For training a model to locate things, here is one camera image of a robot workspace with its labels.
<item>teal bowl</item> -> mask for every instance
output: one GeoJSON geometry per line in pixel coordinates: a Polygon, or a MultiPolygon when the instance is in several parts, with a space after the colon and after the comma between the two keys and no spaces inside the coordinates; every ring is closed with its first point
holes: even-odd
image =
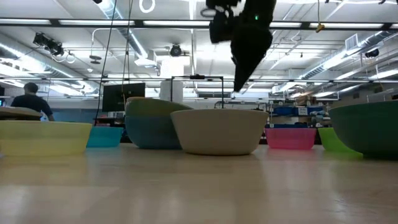
{"type": "Polygon", "coordinates": [[[350,149],[375,159],[398,159],[398,101],[342,106],[330,110],[338,138],[350,149]]]}
{"type": "Polygon", "coordinates": [[[91,129],[87,147],[118,147],[123,128],[96,126],[91,129]]]}
{"type": "Polygon", "coordinates": [[[170,115],[127,116],[126,131],[141,149],[181,149],[170,115]]]}

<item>black metal frame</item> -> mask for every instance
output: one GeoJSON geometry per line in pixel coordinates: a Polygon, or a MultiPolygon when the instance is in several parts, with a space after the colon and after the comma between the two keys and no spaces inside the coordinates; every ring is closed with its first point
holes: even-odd
{"type": "Polygon", "coordinates": [[[175,77],[173,76],[170,79],[170,101],[173,102],[173,81],[176,78],[180,79],[189,79],[189,80],[207,80],[207,81],[213,81],[213,79],[220,79],[221,80],[221,108],[224,109],[224,77],[218,76],[218,77],[211,77],[211,76],[197,76],[197,75],[184,75],[181,77],[175,77]]]}
{"type": "MultiPolygon", "coordinates": [[[[67,20],[67,21],[108,21],[108,19],[57,19],[57,18],[11,18],[11,17],[0,17],[0,27],[1,26],[22,26],[22,27],[60,27],[60,28],[110,28],[111,25],[94,25],[94,24],[74,24],[74,25],[63,25],[60,21],[67,20]],[[2,19],[18,19],[22,20],[19,22],[2,22],[2,19]],[[32,19],[39,19],[39,20],[48,20],[50,24],[31,24],[29,20],[32,19]]],[[[181,25],[167,25],[167,26],[160,26],[160,25],[145,25],[144,21],[176,21],[176,22],[210,22],[210,20],[171,20],[171,19],[131,19],[130,21],[134,21],[134,25],[117,25],[113,24],[112,28],[164,28],[164,29],[208,29],[209,26],[181,26],[181,25]]],[[[275,23],[281,24],[281,26],[272,26],[272,30],[316,30],[316,27],[310,27],[310,24],[318,24],[318,21],[273,21],[275,23]],[[301,23],[301,26],[290,26],[291,23],[301,23]]],[[[325,27],[324,30],[352,30],[352,31],[380,31],[380,30],[398,30],[398,27],[392,27],[394,24],[393,22],[324,22],[327,24],[383,24],[379,28],[372,28],[372,27],[358,27],[358,28],[330,28],[325,27]]]]}

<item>pink bowl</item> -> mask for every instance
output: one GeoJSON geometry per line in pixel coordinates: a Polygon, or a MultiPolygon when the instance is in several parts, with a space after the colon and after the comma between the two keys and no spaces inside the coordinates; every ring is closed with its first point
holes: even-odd
{"type": "Polygon", "coordinates": [[[268,146],[272,149],[311,149],[315,142],[315,128],[267,128],[268,146]]]}

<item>yellow bowl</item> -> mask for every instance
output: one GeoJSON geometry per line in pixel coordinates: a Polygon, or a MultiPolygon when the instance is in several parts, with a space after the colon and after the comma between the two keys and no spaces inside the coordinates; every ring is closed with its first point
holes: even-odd
{"type": "Polygon", "coordinates": [[[5,156],[67,156],[82,154],[91,124],[0,121],[0,153],[5,156]]]}

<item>beige bowl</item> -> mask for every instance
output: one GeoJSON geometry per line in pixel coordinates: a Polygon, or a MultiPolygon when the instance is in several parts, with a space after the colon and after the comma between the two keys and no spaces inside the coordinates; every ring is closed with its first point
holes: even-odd
{"type": "Polygon", "coordinates": [[[182,149],[192,154],[233,156],[252,153],[268,114],[251,110],[185,110],[171,114],[182,149]]]}
{"type": "Polygon", "coordinates": [[[91,124],[0,121],[0,153],[5,156],[66,156],[86,150],[91,124]]]}

